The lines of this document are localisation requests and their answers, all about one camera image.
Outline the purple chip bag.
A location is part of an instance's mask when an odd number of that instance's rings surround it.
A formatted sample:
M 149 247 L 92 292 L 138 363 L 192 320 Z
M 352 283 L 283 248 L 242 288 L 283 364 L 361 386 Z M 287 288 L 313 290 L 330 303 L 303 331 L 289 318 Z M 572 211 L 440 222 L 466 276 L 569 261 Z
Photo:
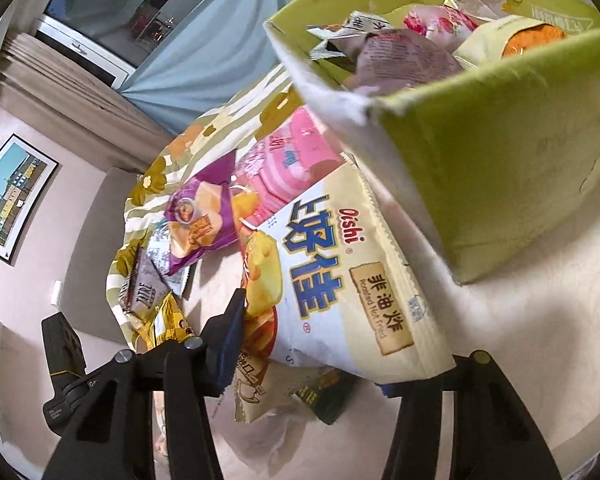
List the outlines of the purple chip bag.
M 237 240 L 230 178 L 235 168 L 230 151 L 190 177 L 168 203 L 164 216 L 170 231 L 169 274 L 190 266 L 208 252 Z

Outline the cream Oishi chip bag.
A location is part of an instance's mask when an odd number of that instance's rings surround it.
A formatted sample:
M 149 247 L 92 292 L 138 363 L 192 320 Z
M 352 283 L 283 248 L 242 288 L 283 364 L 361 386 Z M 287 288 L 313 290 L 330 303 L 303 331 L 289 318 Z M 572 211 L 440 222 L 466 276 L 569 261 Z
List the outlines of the cream Oishi chip bag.
M 290 367 L 330 367 L 376 385 L 455 365 L 428 302 L 354 160 L 249 235 L 242 344 Z

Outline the cream orange chip bag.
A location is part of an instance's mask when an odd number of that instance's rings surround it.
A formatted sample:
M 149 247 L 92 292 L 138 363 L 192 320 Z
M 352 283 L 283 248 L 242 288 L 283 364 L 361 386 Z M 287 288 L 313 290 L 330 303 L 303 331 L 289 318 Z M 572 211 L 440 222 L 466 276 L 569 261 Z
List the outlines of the cream orange chip bag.
M 530 49 L 567 37 L 561 28 L 535 18 L 507 15 L 479 25 L 453 55 L 461 66 L 469 70 L 508 56 L 523 55 Z

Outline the purple grey snack bag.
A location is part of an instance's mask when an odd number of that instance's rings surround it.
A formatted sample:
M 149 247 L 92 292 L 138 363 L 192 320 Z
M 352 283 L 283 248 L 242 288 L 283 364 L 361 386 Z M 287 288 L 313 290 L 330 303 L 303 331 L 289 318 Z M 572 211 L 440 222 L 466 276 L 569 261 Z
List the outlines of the purple grey snack bag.
M 364 96 L 388 96 L 463 71 L 447 50 L 375 14 L 354 11 L 341 24 L 310 25 L 306 31 L 320 40 L 310 58 L 345 70 L 343 88 Z

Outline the grey headboard cushion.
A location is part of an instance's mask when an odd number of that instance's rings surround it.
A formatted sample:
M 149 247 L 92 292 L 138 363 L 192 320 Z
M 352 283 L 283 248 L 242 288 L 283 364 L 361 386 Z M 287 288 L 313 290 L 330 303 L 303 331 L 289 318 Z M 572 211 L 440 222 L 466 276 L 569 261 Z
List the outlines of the grey headboard cushion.
M 126 344 L 106 298 L 106 279 L 123 243 L 124 205 L 137 175 L 107 171 L 76 239 L 59 298 L 59 311 L 74 330 Z

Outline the yellow snack packet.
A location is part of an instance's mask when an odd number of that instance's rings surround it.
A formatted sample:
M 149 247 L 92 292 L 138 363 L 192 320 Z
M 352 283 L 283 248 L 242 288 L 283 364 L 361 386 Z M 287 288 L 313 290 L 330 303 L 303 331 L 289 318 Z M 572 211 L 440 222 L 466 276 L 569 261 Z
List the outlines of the yellow snack packet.
M 183 342 L 193 334 L 194 331 L 172 292 L 169 292 L 162 303 L 155 307 L 140 328 L 140 338 L 147 350 L 155 349 L 168 340 Z

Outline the silver red snack bag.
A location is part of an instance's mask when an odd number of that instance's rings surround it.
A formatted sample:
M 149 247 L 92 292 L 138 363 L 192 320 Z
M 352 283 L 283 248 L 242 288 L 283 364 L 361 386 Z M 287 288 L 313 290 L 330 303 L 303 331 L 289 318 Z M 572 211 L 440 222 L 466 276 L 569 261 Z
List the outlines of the silver red snack bag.
M 138 251 L 128 280 L 119 292 L 119 304 L 125 314 L 146 322 L 155 306 L 160 306 L 170 288 L 144 248 Z

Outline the light blue snack packet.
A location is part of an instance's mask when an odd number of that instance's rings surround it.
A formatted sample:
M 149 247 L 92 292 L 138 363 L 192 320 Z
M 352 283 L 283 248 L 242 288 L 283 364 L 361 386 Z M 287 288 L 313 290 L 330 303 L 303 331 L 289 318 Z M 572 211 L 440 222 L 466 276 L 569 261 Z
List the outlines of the light blue snack packet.
M 146 245 L 146 252 L 156 267 L 162 280 L 166 283 L 175 296 L 183 296 L 189 278 L 189 268 L 183 268 L 170 275 L 171 235 L 169 222 L 162 218 L 156 225 L 154 232 Z

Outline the dark green biscuit packet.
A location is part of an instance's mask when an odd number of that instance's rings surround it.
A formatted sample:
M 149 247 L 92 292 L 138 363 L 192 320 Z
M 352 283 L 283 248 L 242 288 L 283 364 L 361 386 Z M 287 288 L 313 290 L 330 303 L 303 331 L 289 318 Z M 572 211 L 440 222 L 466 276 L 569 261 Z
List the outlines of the dark green biscuit packet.
M 332 426 L 346 409 L 358 378 L 333 368 L 303 386 L 294 396 L 323 424 Z

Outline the framed city picture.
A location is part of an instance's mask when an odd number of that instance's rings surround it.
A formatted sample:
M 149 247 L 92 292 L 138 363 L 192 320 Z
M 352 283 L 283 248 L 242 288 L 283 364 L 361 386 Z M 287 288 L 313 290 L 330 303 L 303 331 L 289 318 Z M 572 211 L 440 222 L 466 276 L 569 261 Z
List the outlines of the framed city picture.
M 0 260 L 12 263 L 30 214 L 58 167 L 15 134 L 0 148 Z

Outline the striped floral blanket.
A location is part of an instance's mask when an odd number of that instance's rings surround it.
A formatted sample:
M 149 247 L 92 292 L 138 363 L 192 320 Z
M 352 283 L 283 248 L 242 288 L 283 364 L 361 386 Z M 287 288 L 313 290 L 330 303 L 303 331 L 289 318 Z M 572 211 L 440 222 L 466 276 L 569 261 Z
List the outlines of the striped floral blanket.
M 123 312 L 119 297 L 137 249 L 155 231 L 170 195 L 190 177 L 230 151 L 244 154 L 275 129 L 273 124 L 262 125 L 262 118 L 281 102 L 300 104 L 286 68 L 278 64 L 250 88 L 198 117 L 138 177 L 124 206 L 123 243 L 106 278 L 109 307 L 131 349 L 137 348 L 140 323 Z

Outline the green storage box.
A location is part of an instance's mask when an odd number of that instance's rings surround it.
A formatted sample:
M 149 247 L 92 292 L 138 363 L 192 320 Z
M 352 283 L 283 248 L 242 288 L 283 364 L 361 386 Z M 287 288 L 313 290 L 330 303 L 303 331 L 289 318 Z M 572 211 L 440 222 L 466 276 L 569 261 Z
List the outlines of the green storage box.
M 314 62 L 312 25 L 443 0 L 294 0 L 264 25 L 294 86 L 388 188 L 460 284 L 556 228 L 600 182 L 600 0 L 505 0 L 565 40 L 369 98 Z

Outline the window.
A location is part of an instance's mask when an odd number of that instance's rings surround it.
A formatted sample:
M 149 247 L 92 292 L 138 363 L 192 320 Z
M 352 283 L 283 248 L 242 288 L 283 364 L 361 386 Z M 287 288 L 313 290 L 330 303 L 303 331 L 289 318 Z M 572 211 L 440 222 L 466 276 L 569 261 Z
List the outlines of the window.
M 202 0 L 50 0 L 34 36 L 117 89 Z

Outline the blue curtain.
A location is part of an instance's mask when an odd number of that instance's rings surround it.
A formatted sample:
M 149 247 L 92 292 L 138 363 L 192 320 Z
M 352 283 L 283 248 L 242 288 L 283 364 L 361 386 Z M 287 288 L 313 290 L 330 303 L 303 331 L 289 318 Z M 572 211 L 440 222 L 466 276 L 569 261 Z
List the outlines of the blue curtain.
M 119 93 L 178 134 L 278 64 L 263 23 L 291 0 L 202 0 Z

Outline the pink snack bag in box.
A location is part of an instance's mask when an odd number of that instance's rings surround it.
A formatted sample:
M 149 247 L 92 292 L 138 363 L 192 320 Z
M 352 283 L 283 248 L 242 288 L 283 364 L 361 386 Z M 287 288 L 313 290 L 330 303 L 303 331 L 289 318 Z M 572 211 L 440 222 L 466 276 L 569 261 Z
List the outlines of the pink snack bag in box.
M 424 4 L 410 6 L 403 25 L 448 52 L 456 51 L 478 28 L 478 24 L 462 11 L 450 6 Z

